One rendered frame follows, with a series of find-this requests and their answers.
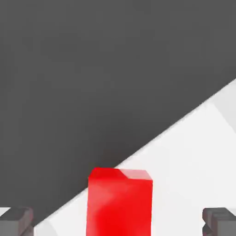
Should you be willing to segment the small red cube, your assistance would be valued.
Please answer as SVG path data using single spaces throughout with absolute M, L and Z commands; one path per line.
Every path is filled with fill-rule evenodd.
M 86 236 L 151 236 L 153 180 L 146 170 L 94 168 Z

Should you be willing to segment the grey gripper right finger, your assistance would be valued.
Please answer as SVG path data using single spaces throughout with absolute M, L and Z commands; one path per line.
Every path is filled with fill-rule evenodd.
M 227 208 L 204 208 L 202 219 L 202 236 L 236 236 L 236 215 Z

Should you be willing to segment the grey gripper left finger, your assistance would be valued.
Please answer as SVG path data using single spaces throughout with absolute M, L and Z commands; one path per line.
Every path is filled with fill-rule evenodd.
M 11 207 L 0 216 L 0 236 L 34 236 L 33 210 Z

